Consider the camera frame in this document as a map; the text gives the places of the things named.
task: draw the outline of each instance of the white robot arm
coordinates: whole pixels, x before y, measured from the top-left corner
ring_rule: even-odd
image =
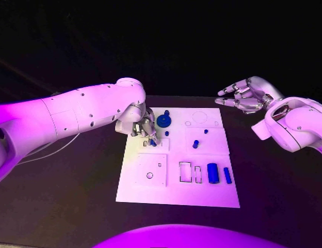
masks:
[[[42,145],[117,121],[117,131],[149,136],[160,143],[154,112],[146,108],[139,80],[77,89],[49,98],[0,105],[0,181],[29,153]]]
[[[216,103],[238,107],[246,114],[265,109],[265,119],[252,127],[262,140],[274,137],[291,152],[310,146],[322,153],[322,104],[301,97],[285,98],[274,85],[254,76],[219,92],[235,91],[235,99],[218,98]]]

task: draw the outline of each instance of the cable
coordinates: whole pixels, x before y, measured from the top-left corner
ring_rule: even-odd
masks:
[[[35,152],[29,153],[29,154],[26,155],[26,157],[31,156],[31,155],[34,155],[34,154],[36,154],[36,153],[41,152],[42,150],[45,150],[54,143],[55,143],[55,142],[48,143],[48,144],[47,144],[44,147],[41,147]]]
[[[55,151],[52,154],[49,154],[49,155],[47,155],[47,156],[44,156],[44,157],[41,157],[41,158],[38,158],[38,159],[28,160],[28,161],[19,163],[18,165],[25,164],[25,163],[29,163],[29,162],[32,162],[32,161],[36,161],[36,160],[39,160],[39,159],[44,159],[44,158],[52,156],[54,154],[57,154],[58,152],[61,152],[61,151],[71,145],[72,141],[78,138],[80,135],[81,135],[81,134],[78,133],[77,136],[74,137],[74,139],[70,141],[70,143],[68,143],[58,151]]]

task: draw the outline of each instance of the white board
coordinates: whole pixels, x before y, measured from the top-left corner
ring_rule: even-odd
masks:
[[[147,138],[128,136],[117,201],[239,208],[221,109],[156,107],[153,110],[156,118],[169,110],[173,123],[169,128],[157,126],[162,139],[157,147],[144,147]],[[198,149],[193,148],[195,140],[200,141]],[[189,178],[189,170],[183,171],[186,167],[180,166],[182,162],[190,162],[192,182],[182,181],[183,173],[187,173],[183,177]],[[209,183],[209,163],[219,166],[218,184]],[[226,182],[226,167],[232,184]]]

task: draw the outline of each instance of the dark table surface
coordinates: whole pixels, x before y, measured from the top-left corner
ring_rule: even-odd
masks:
[[[84,248],[140,227],[177,223],[226,228],[288,247],[322,247],[322,155],[262,141],[251,126],[265,112],[246,116],[213,101],[147,97],[150,107],[221,107],[241,209],[118,203],[127,135],[108,125],[82,133],[57,155],[18,166],[2,181],[0,242]]]

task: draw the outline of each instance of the robotic hand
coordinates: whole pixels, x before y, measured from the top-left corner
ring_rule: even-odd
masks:
[[[139,80],[77,89],[54,97],[0,105],[0,181],[45,144],[117,121],[117,131],[159,144],[156,116]]]
[[[219,96],[235,91],[235,99],[218,98],[216,103],[238,107],[245,114],[267,110],[265,119],[252,126],[259,138],[274,137],[291,152],[310,146],[322,153],[322,104],[300,97],[285,98],[274,85],[254,76],[231,85]]]

